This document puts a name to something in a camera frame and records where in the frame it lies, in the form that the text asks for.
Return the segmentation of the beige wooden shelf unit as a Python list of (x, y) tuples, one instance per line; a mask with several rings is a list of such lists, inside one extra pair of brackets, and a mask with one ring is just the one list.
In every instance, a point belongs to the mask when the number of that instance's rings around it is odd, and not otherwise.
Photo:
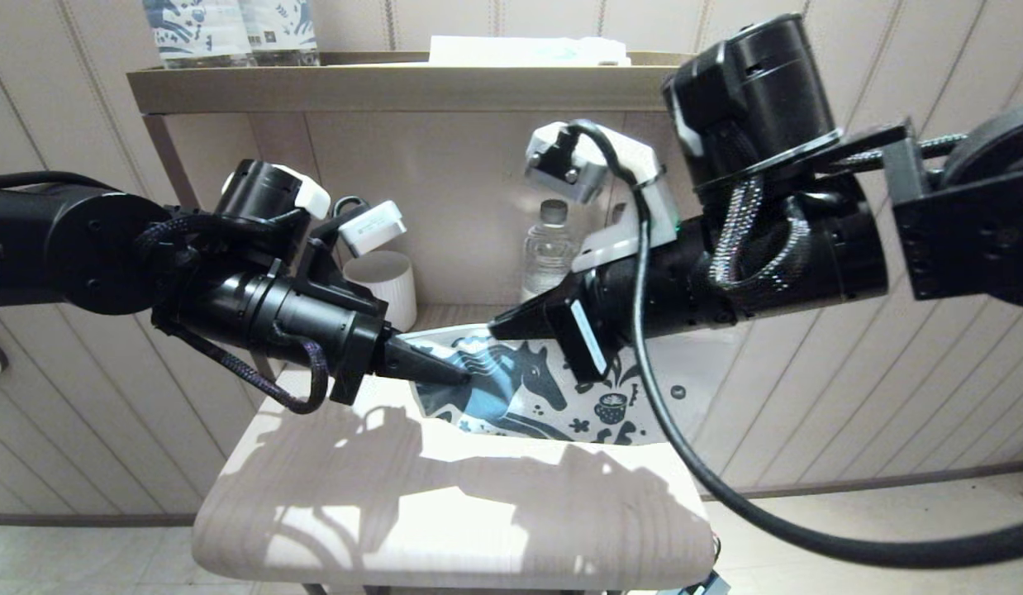
[[(184, 205), (198, 205), (172, 115), (247, 113), (263, 155), (297, 161), (305, 115), (658, 112), (673, 56), (635, 67), (436, 67), (420, 53), (312, 68), (127, 75)], [(402, 381), (353, 407), (298, 416), (263, 404), (193, 527), (207, 571), (259, 583), (503, 590), (632, 590), (700, 583), (707, 511), (669, 445), (471, 436), (428, 421)]]

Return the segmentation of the horse print plastic pouch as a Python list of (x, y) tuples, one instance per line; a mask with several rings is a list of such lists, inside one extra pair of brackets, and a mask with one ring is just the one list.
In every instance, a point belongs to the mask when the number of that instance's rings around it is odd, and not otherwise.
[[(683, 434), (696, 433), (707, 418), (744, 338), (731, 328), (648, 339), (656, 381)], [(554, 341), (497, 341), (482, 324), (416, 332), (408, 342), (470, 373), (458, 387), (413, 390), (424, 416), (463, 432), (613, 445), (665, 441), (631, 346), (614, 355), (601, 381), (580, 382)]]

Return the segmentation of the white packet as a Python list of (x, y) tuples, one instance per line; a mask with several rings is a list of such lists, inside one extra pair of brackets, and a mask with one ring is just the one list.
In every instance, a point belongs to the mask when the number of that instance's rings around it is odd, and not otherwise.
[(432, 36), (428, 63), (450, 67), (632, 65), (627, 45), (602, 37)]

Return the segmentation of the clear water bottle black cap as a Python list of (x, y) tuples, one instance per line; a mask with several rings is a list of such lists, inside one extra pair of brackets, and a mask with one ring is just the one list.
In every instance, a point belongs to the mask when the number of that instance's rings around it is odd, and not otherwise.
[(530, 301), (564, 281), (578, 254), (578, 242), (568, 225), (568, 204), (559, 199), (542, 201), (538, 219), (524, 238), (520, 301)]

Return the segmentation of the patterned pouches on top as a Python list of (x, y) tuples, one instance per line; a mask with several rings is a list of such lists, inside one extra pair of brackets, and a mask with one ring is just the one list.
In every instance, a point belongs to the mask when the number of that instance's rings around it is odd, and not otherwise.
[(163, 66), (255, 65), (239, 0), (141, 0)]

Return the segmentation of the water bottle blue print label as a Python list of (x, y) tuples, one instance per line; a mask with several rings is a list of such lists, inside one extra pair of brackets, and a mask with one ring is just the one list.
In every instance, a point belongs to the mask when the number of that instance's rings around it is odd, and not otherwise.
[(255, 63), (262, 67), (319, 64), (312, 0), (237, 0)]

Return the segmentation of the white ribbed ceramic mug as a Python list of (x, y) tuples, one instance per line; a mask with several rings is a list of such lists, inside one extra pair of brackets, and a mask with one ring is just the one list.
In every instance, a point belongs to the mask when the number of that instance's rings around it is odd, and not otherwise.
[(369, 251), (343, 267), (345, 277), (368, 288), (387, 303), (384, 320), (399, 331), (409, 331), (417, 319), (416, 278), (408, 256), (399, 251)]

